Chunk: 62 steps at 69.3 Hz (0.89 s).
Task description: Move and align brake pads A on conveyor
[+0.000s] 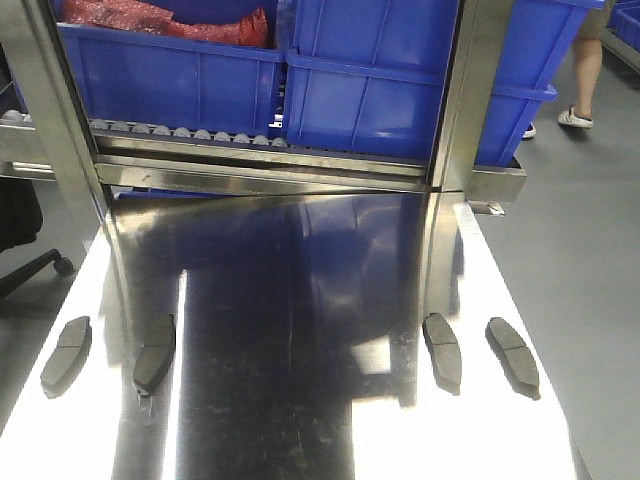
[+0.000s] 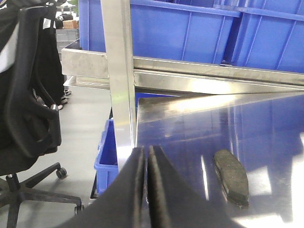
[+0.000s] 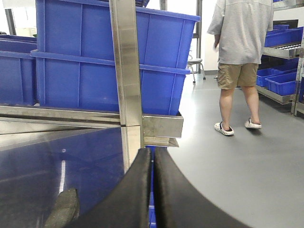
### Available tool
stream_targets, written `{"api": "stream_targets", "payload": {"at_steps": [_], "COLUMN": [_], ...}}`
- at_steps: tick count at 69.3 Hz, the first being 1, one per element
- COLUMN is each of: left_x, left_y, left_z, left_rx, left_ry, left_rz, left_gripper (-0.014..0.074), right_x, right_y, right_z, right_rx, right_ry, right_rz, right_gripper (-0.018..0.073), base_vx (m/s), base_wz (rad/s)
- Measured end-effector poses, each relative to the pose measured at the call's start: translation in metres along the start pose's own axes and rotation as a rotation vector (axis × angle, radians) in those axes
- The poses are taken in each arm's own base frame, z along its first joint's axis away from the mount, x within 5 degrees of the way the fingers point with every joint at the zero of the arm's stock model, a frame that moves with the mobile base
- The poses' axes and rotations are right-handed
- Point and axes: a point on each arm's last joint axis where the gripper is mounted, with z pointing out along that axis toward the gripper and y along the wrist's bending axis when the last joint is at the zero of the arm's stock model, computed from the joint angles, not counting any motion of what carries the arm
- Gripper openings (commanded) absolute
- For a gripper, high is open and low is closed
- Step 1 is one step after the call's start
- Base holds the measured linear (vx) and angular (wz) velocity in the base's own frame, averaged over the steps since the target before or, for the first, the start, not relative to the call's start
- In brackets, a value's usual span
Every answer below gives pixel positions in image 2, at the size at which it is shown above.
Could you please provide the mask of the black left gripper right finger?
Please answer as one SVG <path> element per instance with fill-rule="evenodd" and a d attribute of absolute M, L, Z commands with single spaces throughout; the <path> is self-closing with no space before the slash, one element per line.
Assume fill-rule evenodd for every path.
<path fill-rule="evenodd" d="M 239 228 L 179 175 L 159 145 L 149 147 L 147 198 L 153 228 Z"/>

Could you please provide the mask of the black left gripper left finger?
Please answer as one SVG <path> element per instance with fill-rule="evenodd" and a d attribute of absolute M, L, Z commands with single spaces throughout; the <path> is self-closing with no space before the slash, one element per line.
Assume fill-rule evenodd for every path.
<path fill-rule="evenodd" d="M 145 154 L 133 148 L 116 179 L 90 206 L 59 228 L 139 228 L 143 200 Z"/>

